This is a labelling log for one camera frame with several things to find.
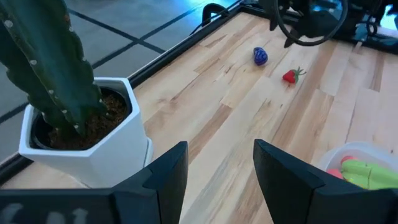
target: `red strawberry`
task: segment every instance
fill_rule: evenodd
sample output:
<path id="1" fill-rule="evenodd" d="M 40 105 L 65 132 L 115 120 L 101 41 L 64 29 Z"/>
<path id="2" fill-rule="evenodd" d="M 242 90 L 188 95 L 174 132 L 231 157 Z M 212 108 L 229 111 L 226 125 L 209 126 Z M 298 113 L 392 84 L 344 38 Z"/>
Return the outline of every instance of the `red strawberry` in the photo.
<path id="1" fill-rule="evenodd" d="M 299 81 L 299 75 L 304 75 L 306 72 L 302 73 L 302 69 L 300 67 L 298 69 L 289 70 L 285 75 L 282 77 L 283 80 L 287 81 L 288 83 L 296 84 Z"/>

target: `wooden surface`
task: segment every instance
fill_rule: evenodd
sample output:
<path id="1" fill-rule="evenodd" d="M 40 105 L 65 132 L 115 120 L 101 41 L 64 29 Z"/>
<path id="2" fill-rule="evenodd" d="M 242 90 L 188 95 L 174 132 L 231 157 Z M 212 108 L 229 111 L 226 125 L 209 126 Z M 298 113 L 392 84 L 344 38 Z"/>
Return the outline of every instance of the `wooden surface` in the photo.
<path id="1" fill-rule="evenodd" d="M 154 159 L 189 142 L 181 223 L 272 223 L 254 172 L 255 138 L 312 164 L 348 141 L 395 154 L 397 57 L 334 41 L 289 49 L 284 42 L 267 20 L 240 14 L 135 89 Z M 257 46 L 269 54 L 265 67 L 253 63 Z M 299 66 L 308 73 L 284 83 Z M 3 187 L 79 185 L 35 163 Z"/>

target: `red toy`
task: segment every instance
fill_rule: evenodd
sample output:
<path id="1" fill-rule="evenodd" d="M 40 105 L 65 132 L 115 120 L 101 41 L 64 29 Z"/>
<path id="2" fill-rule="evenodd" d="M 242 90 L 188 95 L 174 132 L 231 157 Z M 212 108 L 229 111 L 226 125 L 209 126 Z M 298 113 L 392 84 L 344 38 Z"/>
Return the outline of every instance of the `red toy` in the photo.
<path id="1" fill-rule="evenodd" d="M 292 69 L 287 73 L 285 73 L 282 79 L 289 83 L 296 84 L 299 81 L 299 76 L 307 73 L 307 72 L 302 73 L 302 71 L 303 69 L 300 69 L 300 67 L 298 69 Z"/>

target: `blue egg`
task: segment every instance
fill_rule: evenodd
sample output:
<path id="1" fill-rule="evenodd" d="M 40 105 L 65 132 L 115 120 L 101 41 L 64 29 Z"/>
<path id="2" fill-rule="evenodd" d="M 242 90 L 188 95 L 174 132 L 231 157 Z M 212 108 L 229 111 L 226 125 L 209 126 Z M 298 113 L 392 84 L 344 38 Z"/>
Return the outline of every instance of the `blue egg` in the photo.
<path id="1" fill-rule="evenodd" d="M 264 65 L 268 61 L 267 52 L 261 47 L 255 47 L 253 49 L 254 63 L 258 66 Z"/>

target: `plant pot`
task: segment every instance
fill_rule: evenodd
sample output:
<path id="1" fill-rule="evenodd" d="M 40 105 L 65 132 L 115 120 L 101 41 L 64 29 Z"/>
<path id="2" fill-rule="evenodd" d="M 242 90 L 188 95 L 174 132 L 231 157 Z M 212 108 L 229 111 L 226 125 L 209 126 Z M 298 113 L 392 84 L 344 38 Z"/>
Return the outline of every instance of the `plant pot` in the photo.
<path id="1" fill-rule="evenodd" d="M 88 187 L 108 188 L 148 165 L 152 159 L 153 147 L 152 141 L 145 134 L 141 112 L 128 79 L 95 78 L 95 82 L 100 87 L 118 91 L 126 103 L 131 105 L 131 113 L 119 126 L 86 150 L 54 150 L 44 146 L 36 148 L 32 144 L 31 133 L 39 113 L 28 105 L 22 122 L 19 154 L 70 174 Z"/>

